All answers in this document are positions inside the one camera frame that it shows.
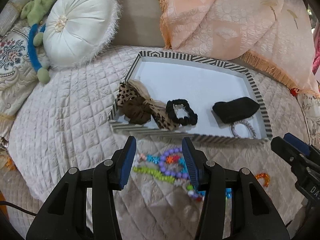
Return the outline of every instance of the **white round pillow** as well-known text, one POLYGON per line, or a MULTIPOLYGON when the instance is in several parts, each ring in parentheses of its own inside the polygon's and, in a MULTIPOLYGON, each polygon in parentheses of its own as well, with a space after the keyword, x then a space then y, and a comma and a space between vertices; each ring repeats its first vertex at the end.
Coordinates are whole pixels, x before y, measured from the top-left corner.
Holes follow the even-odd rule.
POLYGON ((57 0, 46 21, 44 49, 53 66, 94 58, 115 35, 117 0, 57 0))

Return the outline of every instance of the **black scrunchie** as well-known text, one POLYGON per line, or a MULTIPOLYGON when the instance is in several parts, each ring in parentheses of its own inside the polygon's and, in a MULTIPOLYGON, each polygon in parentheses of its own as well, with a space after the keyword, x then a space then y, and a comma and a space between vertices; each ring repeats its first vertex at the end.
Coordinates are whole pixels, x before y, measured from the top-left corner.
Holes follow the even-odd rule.
POLYGON ((188 101, 185 99, 168 101, 165 110, 168 114, 168 117, 173 122, 180 123, 183 126, 186 126, 188 124, 196 125, 196 123, 198 122, 198 115, 195 114, 195 112, 190 108, 188 101), (174 105, 183 105, 184 109, 188 112, 188 116, 185 116, 184 118, 178 118, 173 108, 174 105))

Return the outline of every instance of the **brown scrunchie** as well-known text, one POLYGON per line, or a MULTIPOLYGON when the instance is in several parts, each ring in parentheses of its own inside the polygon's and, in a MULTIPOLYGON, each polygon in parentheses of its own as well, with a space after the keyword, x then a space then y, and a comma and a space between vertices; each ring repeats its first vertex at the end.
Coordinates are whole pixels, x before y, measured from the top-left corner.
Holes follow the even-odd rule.
POLYGON ((122 112, 130 118, 129 123, 145 124, 151 120, 152 111, 145 101, 143 97, 136 97, 123 103, 122 112))

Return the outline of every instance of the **pink blanket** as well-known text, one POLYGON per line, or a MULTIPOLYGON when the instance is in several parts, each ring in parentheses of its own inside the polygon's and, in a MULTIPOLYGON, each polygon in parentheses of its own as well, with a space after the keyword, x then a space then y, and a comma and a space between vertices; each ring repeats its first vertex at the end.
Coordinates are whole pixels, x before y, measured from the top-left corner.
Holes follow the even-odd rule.
POLYGON ((160 29, 174 51, 241 59, 289 89, 320 97, 302 0, 159 0, 160 29))

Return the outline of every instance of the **quilted bedspread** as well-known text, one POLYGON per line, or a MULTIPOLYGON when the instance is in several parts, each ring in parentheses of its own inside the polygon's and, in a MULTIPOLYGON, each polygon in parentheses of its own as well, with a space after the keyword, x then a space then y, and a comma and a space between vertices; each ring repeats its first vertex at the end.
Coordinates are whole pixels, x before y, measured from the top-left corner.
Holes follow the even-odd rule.
MULTIPOLYGON (((35 199, 46 200, 72 166, 95 167, 124 146, 129 133, 113 132, 108 112, 140 47, 110 47, 101 58, 82 68, 52 68, 51 81, 38 84, 20 109, 10 134, 9 153, 35 199)), ((250 71, 268 109, 274 136, 291 132, 308 142, 308 133, 297 100, 280 83, 250 71)), ((170 138, 135 135, 137 154, 158 154, 180 145, 170 138)), ((284 223, 301 207, 303 196, 295 189, 290 166, 270 149, 258 145, 195 144, 209 159, 253 174, 267 172, 265 188, 284 223)), ((193 239, 202 203, 190 199, 181 187, 131 172, 124 190, 115 192, 115 203, 124 239, 193 239)), ((88 191, 87 223, 92 226, 91 191, 88 191)), ((230 222, 227 201, 226 231, 230 222)))

